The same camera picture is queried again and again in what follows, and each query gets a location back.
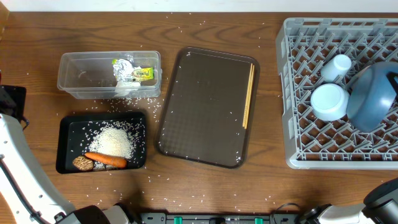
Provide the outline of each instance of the aluminum foil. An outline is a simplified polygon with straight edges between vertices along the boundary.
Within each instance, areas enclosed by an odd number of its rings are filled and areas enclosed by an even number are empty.
[[[113,64],[113,75],[116,77],[118,82],[131,82],[132,73],[135,69],[141,67],[133,67],[131,62],[125,59],[115,59],[112,61]]]

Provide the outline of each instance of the gray dish rack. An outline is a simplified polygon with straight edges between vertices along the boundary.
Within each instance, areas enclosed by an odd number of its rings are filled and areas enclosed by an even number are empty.
[[[352,67],[337,85],[350,92],[352,77],[376,62],[398,62],[398,19],[288,18],[276,38],[282,81],[285,158],[293,169],[398,169],[398,104],[371,133],[347,117],[321,121],[312,113],[320,69],[337,54]]]

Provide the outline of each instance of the food wrapper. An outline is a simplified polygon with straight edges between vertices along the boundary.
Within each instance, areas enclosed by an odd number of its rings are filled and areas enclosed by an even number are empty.
[[[133,67],[125,59],[113,59],[113,74],[118,82],[141,82],[154,79],[154,68]]]

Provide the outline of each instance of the white cup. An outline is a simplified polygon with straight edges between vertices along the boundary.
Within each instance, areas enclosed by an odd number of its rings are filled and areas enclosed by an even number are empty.
[[[324,84],[311,95],[314,115],[323,121],[335,121],[347,113],[349,93],[336,84]]]
[[[325,81],[332,83],[337,76],[344,76],[351,68],[351,59],[347,55],[336,55],[326,65],[321,68],[321,76]]]

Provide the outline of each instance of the wooden table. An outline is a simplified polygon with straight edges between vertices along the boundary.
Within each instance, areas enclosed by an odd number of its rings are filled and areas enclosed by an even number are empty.
[[[397,177],[398,171],[293,170],[286,165],[275,37],[288,17],[397,16],[12,12],[0,43],[2,84],[27,88],[25,116],[31,122],[25,130],[27,142],[56,188],[76,208],[88,205],[108,208],[119,202],[121,195],[122,201],[138,212],[265,214],[287,202],[298,203],[304,209],[324,203],[351,205],[361,203],[383,181]],[[228,170],[160,155],[153,146],[158,123],[150,116],[145,169],[57,173],[55,158],[60,120],[73,112],[100,112],[110,108],[106,100],[76,100],[57,89],[62,54],[157,50],[162,56],[159,99],[163,99],[177,52],[186,46],[252,56],[261,65],[248,157],[242,167]],[[0,223],[12,222],[13,216],[1,198]]]

